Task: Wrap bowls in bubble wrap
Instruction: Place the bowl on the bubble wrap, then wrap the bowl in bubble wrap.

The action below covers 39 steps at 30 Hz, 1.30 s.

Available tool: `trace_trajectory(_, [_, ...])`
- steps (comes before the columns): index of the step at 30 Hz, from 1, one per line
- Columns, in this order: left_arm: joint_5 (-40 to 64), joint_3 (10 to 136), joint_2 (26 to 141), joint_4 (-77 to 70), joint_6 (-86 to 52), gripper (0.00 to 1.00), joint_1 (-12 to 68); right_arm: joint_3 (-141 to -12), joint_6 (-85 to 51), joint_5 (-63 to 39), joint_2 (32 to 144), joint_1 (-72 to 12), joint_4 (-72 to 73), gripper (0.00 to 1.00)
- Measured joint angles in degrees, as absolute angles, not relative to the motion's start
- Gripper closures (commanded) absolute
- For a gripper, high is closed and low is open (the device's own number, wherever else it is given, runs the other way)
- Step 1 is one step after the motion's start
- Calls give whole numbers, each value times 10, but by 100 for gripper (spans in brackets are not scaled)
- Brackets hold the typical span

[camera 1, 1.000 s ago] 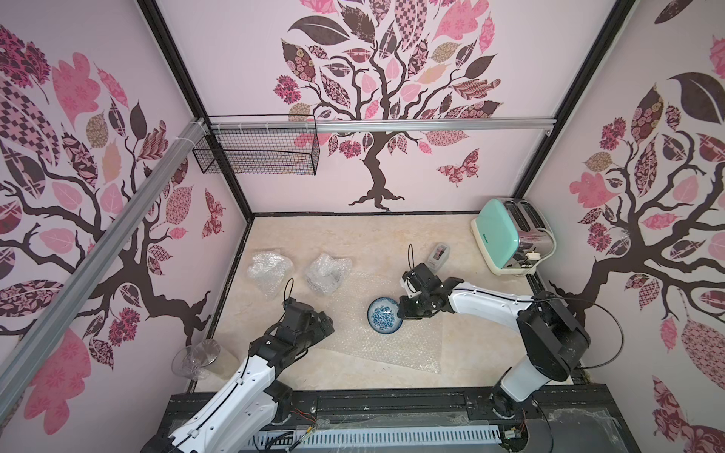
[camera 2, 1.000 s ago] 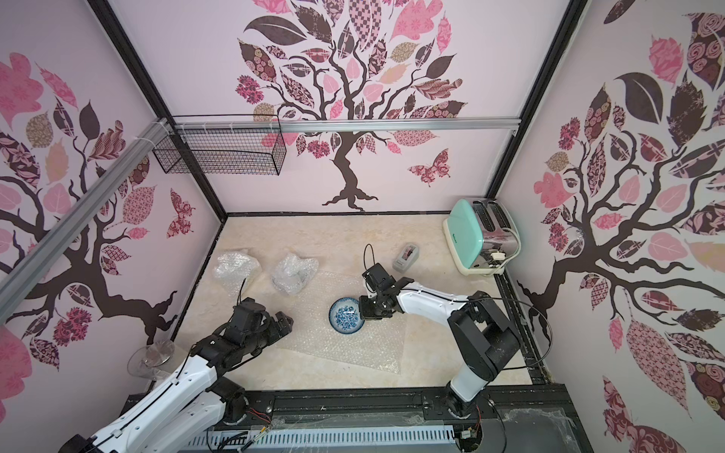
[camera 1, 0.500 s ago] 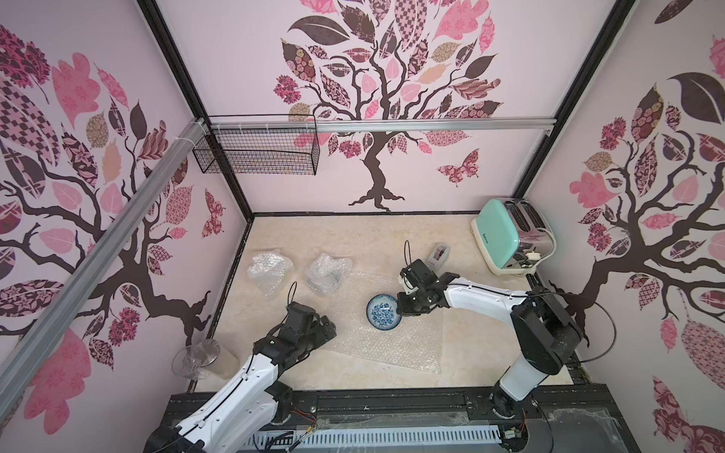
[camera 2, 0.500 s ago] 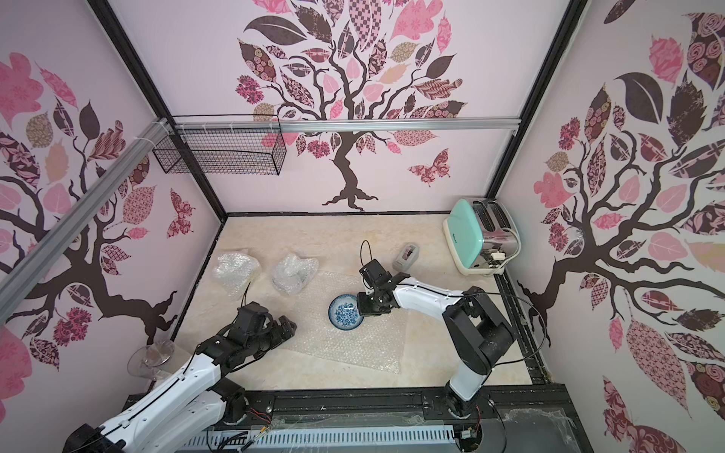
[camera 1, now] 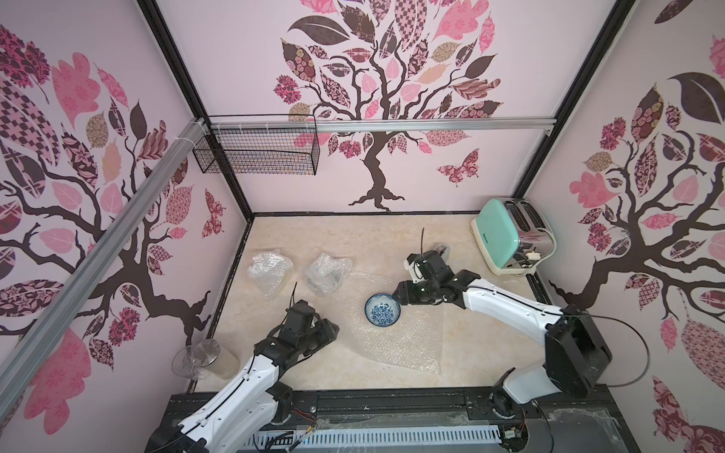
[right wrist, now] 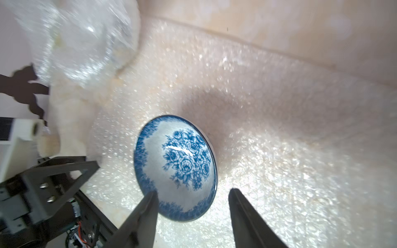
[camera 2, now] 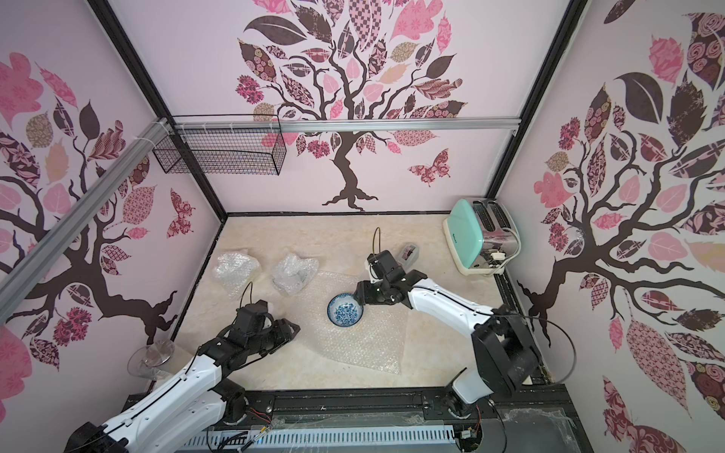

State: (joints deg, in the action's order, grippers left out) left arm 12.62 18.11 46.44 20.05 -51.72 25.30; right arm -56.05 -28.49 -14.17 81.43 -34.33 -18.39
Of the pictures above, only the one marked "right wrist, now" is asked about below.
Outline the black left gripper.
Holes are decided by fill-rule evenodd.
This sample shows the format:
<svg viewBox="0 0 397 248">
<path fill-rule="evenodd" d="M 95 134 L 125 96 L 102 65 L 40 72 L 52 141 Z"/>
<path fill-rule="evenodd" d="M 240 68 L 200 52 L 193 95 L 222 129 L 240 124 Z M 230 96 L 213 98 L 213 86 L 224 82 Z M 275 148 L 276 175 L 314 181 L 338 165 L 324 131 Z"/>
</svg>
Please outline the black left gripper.
<svg viewBox="0 0 397 248">
<path fill-rule="evenodd" d="M 99 170 L 85 156 L 47 159 L 1 183 L 1 221 L 12 235 L 53 217 Z"/>
</svg>

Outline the blue white patterned bowl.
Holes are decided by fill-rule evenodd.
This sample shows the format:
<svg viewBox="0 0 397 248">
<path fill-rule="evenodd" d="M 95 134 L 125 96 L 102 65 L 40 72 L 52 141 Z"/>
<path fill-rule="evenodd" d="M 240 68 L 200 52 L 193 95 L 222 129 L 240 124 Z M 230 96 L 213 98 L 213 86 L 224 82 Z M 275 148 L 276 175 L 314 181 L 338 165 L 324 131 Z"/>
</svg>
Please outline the blue white patterned bowl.
<svg viewBox="0 0 397 248">
<path fill-rule="evenodd" d="M 203 216 L 217 192 L 217 162 L 207 136 L 175 115 L 150 120 L 136 139 L 133 165 L 144 195 L 156 191 L 159 213 L 177 222 Z"/>
</svg>

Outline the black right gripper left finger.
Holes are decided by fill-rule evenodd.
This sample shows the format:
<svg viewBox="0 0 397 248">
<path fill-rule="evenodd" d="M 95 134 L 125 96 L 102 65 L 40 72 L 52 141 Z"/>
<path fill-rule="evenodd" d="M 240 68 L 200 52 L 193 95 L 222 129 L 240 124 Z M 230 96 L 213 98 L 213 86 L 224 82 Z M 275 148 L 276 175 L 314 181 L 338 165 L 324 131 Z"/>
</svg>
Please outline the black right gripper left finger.
<svg viewBox="0 0 397 248">
<path fill-rule="evenodd" d="M 105 248 L 152 248 L 155 243 L 159 199 L 157 191 L 144 196 Z"/>
</svg>

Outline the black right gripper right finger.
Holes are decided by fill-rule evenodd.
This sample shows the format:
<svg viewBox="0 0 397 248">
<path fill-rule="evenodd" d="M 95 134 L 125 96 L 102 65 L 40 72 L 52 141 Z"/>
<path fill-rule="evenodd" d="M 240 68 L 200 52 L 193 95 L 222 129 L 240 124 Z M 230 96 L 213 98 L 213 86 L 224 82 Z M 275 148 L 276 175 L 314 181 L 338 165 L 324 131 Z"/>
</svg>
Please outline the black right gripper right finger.
<svg viewBox="0 0 397 248">
<path fill-rule="evenodd" d="M 237 188 L 228 195 L 232 229 L 237 248 L 286 248 L 287 245 L 267 225 Z"/>
</svg>

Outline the bubble wrap sheet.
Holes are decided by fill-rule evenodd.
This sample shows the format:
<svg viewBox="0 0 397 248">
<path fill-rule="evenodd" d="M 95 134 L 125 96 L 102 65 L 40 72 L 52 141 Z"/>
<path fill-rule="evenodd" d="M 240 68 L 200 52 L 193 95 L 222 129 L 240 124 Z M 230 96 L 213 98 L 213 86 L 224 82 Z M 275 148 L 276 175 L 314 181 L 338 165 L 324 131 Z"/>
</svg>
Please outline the bubble wrap sheet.
<svg viewBox="0 0 397 248">
<path fill-rule="evenodd" d="M 160 217 L 158 247 L 232 248 L 231 188 L 291 248 L 396 247 L 395 87 L 152 18 L 115 86 L 88 144 L 101 168 L 83 190 L 116 225 L 142 198 L 139 130 L 174 114 L 211 142 L 218 191 L 196 221 Z"/>
<path fill-rule="evenodd" d="M 102 87 L 139 46 L 137 1 L 5 1 L 23 29 L 46 85 Z"/>
</svg>

